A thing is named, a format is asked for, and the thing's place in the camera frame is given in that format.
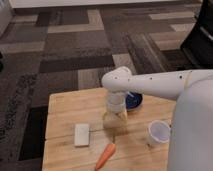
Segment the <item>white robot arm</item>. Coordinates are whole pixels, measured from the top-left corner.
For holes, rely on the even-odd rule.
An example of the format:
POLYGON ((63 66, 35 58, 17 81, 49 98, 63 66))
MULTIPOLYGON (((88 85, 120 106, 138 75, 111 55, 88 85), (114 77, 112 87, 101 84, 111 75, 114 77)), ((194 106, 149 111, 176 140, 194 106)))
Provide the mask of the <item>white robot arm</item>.
POLYGON ((167 171, 213 171, 213 69, 134 75, 122 66, 106 73, 102 86, 113 113, 128 92, 173 100, 167 171))

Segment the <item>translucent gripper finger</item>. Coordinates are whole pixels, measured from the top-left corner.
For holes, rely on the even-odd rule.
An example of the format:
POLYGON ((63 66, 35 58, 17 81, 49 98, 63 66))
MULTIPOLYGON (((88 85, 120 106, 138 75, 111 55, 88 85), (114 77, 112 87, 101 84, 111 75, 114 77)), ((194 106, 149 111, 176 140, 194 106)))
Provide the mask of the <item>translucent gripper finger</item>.
POLYGON ((128 113, 126 110, 122 111, 120 114, 119 114, 119 117, 121 118, 121 120, 126 123, 128 121, 128 113))
POLYGON ((103 115, 103 127, 104 128, 111 128, 112 127, 112 117, 108 113, 105 113, 103 115))

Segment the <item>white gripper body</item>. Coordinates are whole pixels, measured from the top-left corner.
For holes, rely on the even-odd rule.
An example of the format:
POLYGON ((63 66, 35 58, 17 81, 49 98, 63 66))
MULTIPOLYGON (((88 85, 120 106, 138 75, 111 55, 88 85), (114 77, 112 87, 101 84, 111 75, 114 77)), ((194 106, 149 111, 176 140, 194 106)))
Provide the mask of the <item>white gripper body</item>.
POLYGON ((124 111, 126 108, 125 97, 126 95, 121 92, 118 93, 109 92, 107 94, 107 102, 106 102, 107 110, 113 113, 120 113, 124 111))

